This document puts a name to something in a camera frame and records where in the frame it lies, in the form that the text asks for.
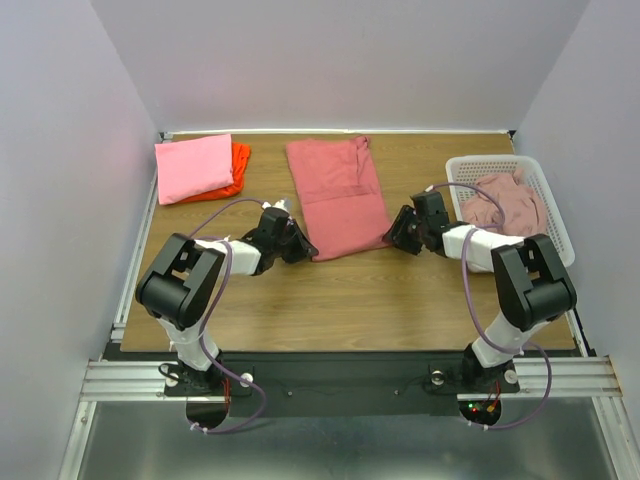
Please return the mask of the dusty red t shirt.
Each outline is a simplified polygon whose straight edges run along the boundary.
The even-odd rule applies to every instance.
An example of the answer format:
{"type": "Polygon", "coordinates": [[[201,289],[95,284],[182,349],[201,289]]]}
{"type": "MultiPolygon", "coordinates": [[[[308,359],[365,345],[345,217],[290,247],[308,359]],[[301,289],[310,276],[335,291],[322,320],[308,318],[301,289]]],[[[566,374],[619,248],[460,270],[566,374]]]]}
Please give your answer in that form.
{"type": "Polygon", "coordinates": [[[286,156],[315,262],[383,248],[391,227],[370,138],[298,140],[286,156]]]}

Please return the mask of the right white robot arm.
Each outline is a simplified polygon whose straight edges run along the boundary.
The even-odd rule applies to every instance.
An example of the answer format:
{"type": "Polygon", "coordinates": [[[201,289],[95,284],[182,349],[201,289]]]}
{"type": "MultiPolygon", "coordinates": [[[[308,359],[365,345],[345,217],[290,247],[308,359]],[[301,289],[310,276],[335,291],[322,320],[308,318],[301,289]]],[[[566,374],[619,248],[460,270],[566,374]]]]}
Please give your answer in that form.
{"type": "Polygon", "coordinates": [[[494,380],[531,337],[577,304],[577,292],[553,241],[545,234],[509,236],[450,220],[442,195],[434,190],[412,197],[401,208],[383,241],[406,253],[423,249],[461,262],[465,301],[478,331],[460,366],[465,387],[482,390],[494,380]],[[482,328],[472,300],[469,269],[494,275],[499,312],[482,328]]]}

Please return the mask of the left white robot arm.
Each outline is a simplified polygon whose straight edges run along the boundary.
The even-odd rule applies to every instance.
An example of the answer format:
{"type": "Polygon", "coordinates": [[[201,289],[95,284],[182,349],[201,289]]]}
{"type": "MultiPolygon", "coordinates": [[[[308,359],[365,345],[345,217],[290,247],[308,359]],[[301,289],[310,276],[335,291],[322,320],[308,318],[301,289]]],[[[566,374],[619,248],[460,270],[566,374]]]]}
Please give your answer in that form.
{"type": "Polygon", "coordinates": [[[278,259],[296,264],[317,254],[280,204],[265,206],[257,226],[236,240],[172,234],[135,290],[137,303],[164,328],[177,352],[177,364],[160,369],[168,385],[202,394],[223,386],[224,373],[213,363],[220,349],[207,323],[231,276],[258,276],[278,259]]]}

